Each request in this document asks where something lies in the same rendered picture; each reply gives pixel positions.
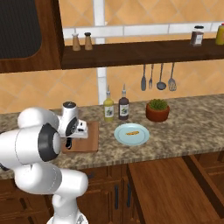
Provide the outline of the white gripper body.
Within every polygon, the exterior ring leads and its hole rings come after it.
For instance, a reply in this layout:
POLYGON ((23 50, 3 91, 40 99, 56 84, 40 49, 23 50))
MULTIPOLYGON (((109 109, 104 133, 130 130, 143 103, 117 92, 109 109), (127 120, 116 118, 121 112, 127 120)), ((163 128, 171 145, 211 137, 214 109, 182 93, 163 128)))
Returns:
POLYGON ((85 129, 84 131, 76 130, 73 134, 68 136, 66 135, 66 132, 60 130, 59 135, 61 137, 70 137, 70 138, 88 138, 88 129, 85 129))

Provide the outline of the wooden cutting board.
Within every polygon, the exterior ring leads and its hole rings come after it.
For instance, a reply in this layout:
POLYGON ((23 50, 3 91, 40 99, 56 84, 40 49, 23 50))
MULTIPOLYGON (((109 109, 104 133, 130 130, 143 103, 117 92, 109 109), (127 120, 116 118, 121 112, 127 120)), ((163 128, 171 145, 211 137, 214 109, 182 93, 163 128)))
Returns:
POLYGON ((62 144, 62 152, 96 152, 98 151, 99 141, 99 123, 91 121, 87 123, 88 138, 79 138, 72 140, 72 147, 68 149, 66 144, 62 144))

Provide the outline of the wooden drawer front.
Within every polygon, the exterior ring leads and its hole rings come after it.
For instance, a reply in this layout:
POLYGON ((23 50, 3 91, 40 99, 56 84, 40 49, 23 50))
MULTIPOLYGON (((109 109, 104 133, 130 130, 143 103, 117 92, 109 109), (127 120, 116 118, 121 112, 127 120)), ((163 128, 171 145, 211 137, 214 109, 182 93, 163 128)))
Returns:
POLYGON ((121 177, 126 176, 126 170, 126 164, 117 164, 97 168, 83 169, 82 172, 86 173, 87 175, 93 172, 94 177, 90 178, 90 180, 96 181, 100 179, 120 179, 121 177))

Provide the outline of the light blue plate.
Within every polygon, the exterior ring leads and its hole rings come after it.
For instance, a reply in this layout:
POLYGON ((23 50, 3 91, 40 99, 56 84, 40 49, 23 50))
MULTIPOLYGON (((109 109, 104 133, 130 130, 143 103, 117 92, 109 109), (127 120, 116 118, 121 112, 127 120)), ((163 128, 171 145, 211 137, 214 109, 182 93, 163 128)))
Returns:
POLYGON ((150 132, 138 123, 125 123, 119 125, 114 131, 115 139, 124 145, 138 146, 146 143, 150 138, 150 132), (127 136, 125 133, 131 131, 139 131, 138 135, 127 136))

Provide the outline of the dark brown sauce bottle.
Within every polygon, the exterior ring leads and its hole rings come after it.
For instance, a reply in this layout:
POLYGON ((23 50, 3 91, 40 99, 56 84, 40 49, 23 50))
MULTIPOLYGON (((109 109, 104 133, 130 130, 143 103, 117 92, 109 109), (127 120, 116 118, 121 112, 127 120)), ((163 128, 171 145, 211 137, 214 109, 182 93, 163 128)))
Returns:
POLYGON ((122 97, 118 102, 118 118, 127 120, 129 118, 130 102, 126 97, 126 87, 122 87, 122 97))

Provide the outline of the wide wooden cupboard door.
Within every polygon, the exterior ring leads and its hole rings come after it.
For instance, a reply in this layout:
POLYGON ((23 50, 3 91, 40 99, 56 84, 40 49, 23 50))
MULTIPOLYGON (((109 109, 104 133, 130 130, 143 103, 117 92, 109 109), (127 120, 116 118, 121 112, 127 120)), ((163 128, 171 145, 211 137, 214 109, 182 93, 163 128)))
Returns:
POLYGON ((89 180, 87 191, 77 199, 89 224, 121 224, 122 179, 89 180), (115 189, 119 186, 119 207, 115 210, 115 189))

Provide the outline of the green plant in terracotta pot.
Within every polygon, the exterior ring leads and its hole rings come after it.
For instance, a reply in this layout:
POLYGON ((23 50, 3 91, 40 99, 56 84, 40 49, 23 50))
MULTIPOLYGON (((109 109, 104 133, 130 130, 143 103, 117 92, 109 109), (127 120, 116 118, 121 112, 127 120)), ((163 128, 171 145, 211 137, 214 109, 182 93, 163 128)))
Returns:
POLYGON ((146 117, 154 123, 166 121, 169 113, 170 107, 165 100, 153 99, 146 104, 146 117))

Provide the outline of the grey hanging spatula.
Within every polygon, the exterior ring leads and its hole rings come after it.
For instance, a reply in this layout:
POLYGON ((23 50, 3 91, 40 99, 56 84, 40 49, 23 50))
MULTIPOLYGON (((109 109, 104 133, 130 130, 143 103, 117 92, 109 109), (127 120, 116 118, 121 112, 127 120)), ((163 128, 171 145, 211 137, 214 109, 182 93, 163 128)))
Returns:
POLYGON ((141 79, 141 90, 145 91, 146 90, 146 77, 145 77, 145 70, 146 70, 146 65, 143 65, 143 77, 141 79))

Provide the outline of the grey hanging fork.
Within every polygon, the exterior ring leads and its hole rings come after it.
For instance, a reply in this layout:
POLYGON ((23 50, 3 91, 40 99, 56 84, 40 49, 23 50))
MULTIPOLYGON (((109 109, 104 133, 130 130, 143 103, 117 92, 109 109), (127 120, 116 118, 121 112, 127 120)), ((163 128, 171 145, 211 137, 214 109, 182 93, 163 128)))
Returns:
POLYGON ((153 82, 153 70, 154 70, 154 64, 151 64, 150 79, 149 79, 149 89, 152 89, 152 82, 153 82))

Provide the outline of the brown shaker with pale cap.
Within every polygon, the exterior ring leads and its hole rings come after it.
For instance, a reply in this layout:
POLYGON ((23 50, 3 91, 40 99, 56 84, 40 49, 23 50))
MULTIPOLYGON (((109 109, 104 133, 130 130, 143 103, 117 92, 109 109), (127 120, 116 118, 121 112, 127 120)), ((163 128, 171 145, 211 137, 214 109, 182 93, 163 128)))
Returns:
POLYGON ((78 33, 73 34, 73 50, 79 51, 81 49, 80 41, 78 38, 78 33))

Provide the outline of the brown shaker with dark cap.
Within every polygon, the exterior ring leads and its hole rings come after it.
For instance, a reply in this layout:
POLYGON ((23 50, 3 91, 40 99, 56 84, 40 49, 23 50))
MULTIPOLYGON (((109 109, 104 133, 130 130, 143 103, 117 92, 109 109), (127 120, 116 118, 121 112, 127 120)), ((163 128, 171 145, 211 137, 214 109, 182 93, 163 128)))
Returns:
POLYGON ((87 51, 90 51, 93 49, 90 32, 85 32, 85 49, 87 51))

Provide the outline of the narrow wooden cupboard door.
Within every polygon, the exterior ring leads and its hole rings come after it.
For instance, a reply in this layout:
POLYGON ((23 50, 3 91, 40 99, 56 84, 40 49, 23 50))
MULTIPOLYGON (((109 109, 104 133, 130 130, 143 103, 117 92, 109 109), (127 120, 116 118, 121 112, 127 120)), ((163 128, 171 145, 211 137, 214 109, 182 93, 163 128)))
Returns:
POLYGON ((131 191, 131 204, 130 207, 126 206, 127 202, 127 184, 129 180, 127 177, 122 178, 122 224, 140 224, 138 219, 137 207, 131 191))

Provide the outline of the grey hanging slotted turner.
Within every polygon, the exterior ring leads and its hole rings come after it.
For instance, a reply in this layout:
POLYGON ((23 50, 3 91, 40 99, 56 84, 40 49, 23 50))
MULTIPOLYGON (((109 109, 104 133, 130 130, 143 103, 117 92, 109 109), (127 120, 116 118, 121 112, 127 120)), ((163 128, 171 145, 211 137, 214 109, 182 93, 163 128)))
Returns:
POLYGON ((176 81, 173 79, 174 65, 175 65, 175 63, 172 63, 172 66, 171 66, 171 70, 172 70, 171 77, 168 80, 168 88, 169 88, 170 91, 176 91, 177 90, 176 81))

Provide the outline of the yellow mustard bottle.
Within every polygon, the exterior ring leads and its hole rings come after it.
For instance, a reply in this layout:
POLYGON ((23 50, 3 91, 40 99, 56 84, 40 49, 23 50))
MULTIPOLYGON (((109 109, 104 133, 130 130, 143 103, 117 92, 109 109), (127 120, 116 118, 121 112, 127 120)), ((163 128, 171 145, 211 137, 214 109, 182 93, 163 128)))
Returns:
POLYGON ((224 45, 224 23, 222 23, 218 28, 215 44, 219 46, 224 45))

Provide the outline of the dark wooden wall shelf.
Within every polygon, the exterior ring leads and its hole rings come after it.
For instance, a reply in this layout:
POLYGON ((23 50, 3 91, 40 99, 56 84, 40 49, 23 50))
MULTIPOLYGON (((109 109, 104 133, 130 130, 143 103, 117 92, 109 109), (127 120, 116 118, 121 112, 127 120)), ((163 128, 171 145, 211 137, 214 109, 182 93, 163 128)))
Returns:
POLYGON ((94 45, 91 51, 82 46, 78 52, 66 46, 61 66, 67 70, 223 59, 224 45, 206 38, 202 46, 190 45, 189 39, 94 45))

